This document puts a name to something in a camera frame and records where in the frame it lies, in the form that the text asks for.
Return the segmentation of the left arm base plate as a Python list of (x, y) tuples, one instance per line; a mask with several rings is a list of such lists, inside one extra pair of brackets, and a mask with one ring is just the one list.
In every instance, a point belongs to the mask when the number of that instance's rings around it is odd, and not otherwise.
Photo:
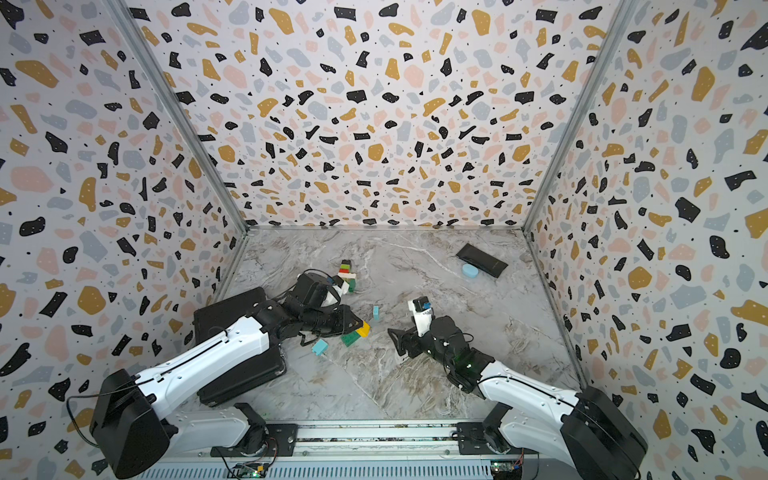
[(299, 426), (295, 423), (271, 423), (250, 426), (241, 440), (231, 447), (212, 447), (211, 457), (253, 459), (293, 455)]

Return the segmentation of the yellow lego brick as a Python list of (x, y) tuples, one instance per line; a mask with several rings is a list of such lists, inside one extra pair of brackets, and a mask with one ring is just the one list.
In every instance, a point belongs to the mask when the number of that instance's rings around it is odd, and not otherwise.
[(357, 333), (358, 333), (358, 334), (359, 334), (361, 337), (367, 337), (367, 336), (370, 334), (370, 330), (371, 330), (371, 328), (370, 328), (370, 325), (369, 325), (368, 323), (364, 322), (364, 323), (363, 323), (363, 326), (362, 326), (362, 327), (360, 327), (360, 328), (357, 330)]

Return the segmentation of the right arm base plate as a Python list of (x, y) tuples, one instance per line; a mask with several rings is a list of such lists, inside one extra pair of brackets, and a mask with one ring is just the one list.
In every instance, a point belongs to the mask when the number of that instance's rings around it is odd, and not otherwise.
[(461, 455), (537, 455), (534, 450), (508, 444), (500, 435), (487, 434), (481, 422), (457, 423), (451, 438), (458, 443)]

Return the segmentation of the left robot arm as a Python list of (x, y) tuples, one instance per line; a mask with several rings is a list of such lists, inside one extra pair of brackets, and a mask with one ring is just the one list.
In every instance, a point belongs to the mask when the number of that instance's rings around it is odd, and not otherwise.
[(293, 428), (270, 427), (237, 398), (284, 373), (285, 340), (317, 345), (361, 328), (342, 302), (349, 290), (341, 276), (315, 269), (274, 297), (256, 287), (195, 312), (190, 350), (139, 373), (110, 374), (89, 433), (113, 474), (130, 479), (168, 453), (290, 454)]

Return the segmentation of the dark green long lego brick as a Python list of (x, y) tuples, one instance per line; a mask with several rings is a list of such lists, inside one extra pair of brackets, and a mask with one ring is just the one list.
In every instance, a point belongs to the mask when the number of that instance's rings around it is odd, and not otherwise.
[(341, 336), (341, 341), (346, 347), (350, 347), (359, 339), (361, 339), (361, 335), (356, 331)]

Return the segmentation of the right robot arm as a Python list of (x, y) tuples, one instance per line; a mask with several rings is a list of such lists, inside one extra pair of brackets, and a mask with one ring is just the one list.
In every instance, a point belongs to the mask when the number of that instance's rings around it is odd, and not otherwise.
[(483, 422), (491, 450), (534, 450), (583, 479), (640, 478), (647, 441), (601, 390), (559, 388), (516, 372), (473, 346), (473, 335), (449, 316), (431, 319), (426, 329), (387, 333), (398, 355), (426, 355), (459, 390), (494, 402)]

